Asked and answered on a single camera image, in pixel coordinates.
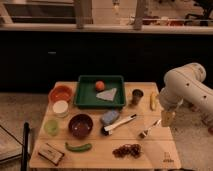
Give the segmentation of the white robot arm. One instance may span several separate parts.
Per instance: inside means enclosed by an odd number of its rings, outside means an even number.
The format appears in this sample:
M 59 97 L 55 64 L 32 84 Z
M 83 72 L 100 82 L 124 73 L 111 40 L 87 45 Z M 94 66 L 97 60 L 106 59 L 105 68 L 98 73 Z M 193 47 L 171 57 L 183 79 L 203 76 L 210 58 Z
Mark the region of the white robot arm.
M 176 109 L 184 100 L 197 106 L 201 111 L 213 115 L 213 89 L 203 84 L 206 70 L 199 63 L 189 63 L 171 69 L 164 75 L 165 87 L 158 99 L 163 107 L 161 125 L 169 127 Z

